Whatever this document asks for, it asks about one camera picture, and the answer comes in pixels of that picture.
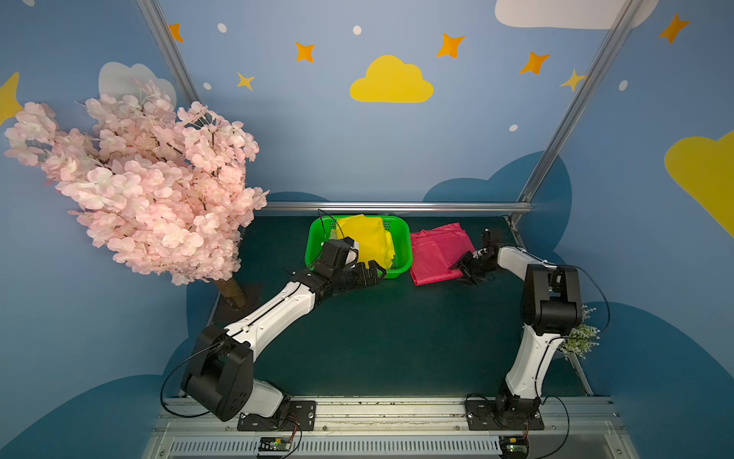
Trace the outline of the plain yellow raincoat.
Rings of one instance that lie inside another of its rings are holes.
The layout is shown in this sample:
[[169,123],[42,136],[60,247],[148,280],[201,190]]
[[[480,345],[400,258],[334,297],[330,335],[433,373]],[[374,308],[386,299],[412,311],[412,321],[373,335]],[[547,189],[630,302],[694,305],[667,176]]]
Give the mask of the plain yellow raincoat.
[[395,246],[391,233],[384,227],[382,218],[355,215],[338,220],[336,232],[350,237],[359,244],[359,262],[376,261],[382,268],[392,268]]

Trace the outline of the pink raincoat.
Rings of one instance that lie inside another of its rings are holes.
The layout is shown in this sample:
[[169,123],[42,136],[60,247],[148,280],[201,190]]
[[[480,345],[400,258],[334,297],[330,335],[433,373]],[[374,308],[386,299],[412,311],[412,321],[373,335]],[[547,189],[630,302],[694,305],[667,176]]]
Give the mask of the pink raincoat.
[[410,275],[416,286],[461,278],[461,270],[452,266],[467,252],[475,251],[459,223],[411,233],[410,240],[413,252]]

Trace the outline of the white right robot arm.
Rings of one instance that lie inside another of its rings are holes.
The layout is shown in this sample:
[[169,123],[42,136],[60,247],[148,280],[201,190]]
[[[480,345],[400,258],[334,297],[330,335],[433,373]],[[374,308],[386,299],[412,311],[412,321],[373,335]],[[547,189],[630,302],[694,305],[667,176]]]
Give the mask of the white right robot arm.
[[582,322],[578,269],[556,265],[482,234],[482,246],[464,259],[468,273],[504,270],[523,281],[523,335],[516,359],[496,397],[493,415],[508,426],[537,415],[552,355]]

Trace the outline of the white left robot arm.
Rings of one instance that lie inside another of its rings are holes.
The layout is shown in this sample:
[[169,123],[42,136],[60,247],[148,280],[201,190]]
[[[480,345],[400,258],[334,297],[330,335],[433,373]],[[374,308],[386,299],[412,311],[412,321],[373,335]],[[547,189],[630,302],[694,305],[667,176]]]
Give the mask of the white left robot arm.
[[239,415],[281,417],[287,395],[254,378],[254,363],[290,325],[335,293],[378,285],[387,270],[359,261],[359,243],[329,239],[307,268],[292,276],[272,299],[238,321],[210,325],[185,361],[181,390],[221,421]]

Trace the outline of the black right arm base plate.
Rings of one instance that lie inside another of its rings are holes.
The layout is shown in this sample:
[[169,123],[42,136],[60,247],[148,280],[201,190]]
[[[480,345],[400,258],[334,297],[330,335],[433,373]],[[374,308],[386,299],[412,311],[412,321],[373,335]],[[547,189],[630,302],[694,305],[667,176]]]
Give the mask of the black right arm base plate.
[[483,430],[544,430],[539,399],[495,399],[470,395],[464,399],[464,415],[468,428]]

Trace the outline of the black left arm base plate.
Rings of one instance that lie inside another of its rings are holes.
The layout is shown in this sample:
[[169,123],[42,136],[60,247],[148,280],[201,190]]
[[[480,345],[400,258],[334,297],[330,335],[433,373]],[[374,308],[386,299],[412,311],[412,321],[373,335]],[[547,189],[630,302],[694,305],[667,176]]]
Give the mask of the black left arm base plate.
[[241,414],[238,431],[291,431],[299,426],[302,431],[313,431],[316,401],[284,400],[271,417],[257,414]]

